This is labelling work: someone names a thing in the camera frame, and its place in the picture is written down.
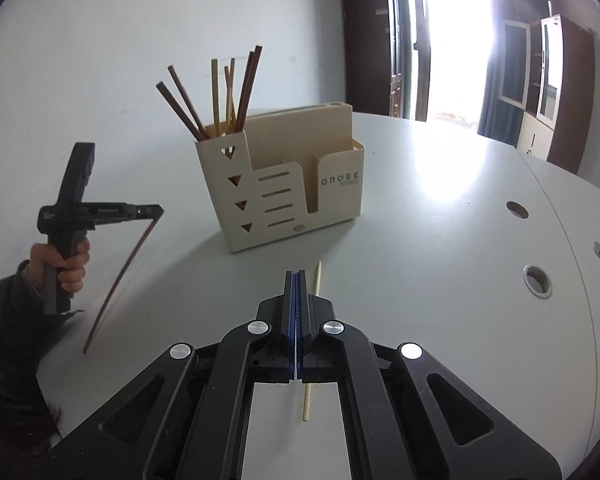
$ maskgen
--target cabinet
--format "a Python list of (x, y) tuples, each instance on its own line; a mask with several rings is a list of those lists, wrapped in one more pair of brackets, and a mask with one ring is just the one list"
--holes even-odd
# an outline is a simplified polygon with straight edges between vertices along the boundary
[(400, 0), (342, 0), (347, 103), (402, 117)]
[(593, 36), (558, 15), (532, 23), (529, 43), (518, 150), (577, 173), (593, 106)]

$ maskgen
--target table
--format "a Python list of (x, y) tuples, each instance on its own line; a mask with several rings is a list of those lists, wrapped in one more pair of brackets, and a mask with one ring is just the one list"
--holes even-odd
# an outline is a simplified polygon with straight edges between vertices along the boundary
[[(574, 240), (589, 240), (590, 218), (600, 232), (600, 210), (572, 211), (576, 205), (567, 221), (562, 208), (574, 186), (581, 203), (600, 203), (600, 192), (511, 146), (439, 124), (354, 114), (354, 138), (365, 145), (361, 216), (238, 254), (224, 246), (189, 138), (115, 179), (98, 173), (106, 154), (96, 156), (85, 200), (106, 188), (108, 196), (158, 202), (166, 213), (83, 355), (96, 311), (144, 226), (91, 235), (89, 275), (74, 301), (87, 313), (74, 318), (38, 374), (45, 397), (62, 407), (61, 433), (173, 343), (219, 341), (282, 292), (286, 270), (321, 260), (320, 294), (339, 319), (386, 346), (421, 344), (552, 453), (565, 477), (581, 462), (595, 443), (592, 428), (600, 436), (600, 338)], [(508, 201), (528, 218), (513, 215)], [(582, 257), (591, 260), (590, 244), (582, 242)], [(547, 272), (550, 298), (529, 291), (527, 264)], [(257, 387), (245, 480), (348, 478), (336, 388), (314, 390), (306, 423), (301, 391), (301, 384)]]

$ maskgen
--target dark curtain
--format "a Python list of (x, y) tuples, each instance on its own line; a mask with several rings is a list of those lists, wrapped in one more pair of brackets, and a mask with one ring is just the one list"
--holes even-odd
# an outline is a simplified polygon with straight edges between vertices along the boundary
[(491, 0), (493, 48), (487, 65), (478, 134), (511, 146), (518, 143), (524, 110), (498, 99), (504, 56), (503, 20), (532, 23), (549, 16), (548, 0)]

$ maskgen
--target beige desk organizer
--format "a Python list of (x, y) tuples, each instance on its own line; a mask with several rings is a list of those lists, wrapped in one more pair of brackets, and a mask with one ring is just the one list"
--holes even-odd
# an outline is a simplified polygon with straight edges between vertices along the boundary
[(347, 104), (249, 117), (243, 132), (196, 146), (232, 251), (360, 215), (365, 152)]

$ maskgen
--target silver screw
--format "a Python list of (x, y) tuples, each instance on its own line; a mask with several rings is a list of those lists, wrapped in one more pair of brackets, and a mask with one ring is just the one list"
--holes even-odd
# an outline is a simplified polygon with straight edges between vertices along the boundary
[(322, 326), (322, 329), (327, 334), (341, 334), (342, 332), (344, 332), (344, 325), (339, 321), (327, 321)]
[(400, 353), (407, 359), (417, 359), (422, 355), (422, 348), (416, 345), (416, 343), (405, 343), (400, 348)]
[(267, 330), (269, 330), (269, 325), (264, 321), (251, 321), (247, 330), (252, 334), (264, 334)]
[(189, 345), (185, 345), (184, 343), (178, 343), (171, 347), (169, 350), (169, 354), (174, 359), (184, 359), (191, 353), (191, 348)]

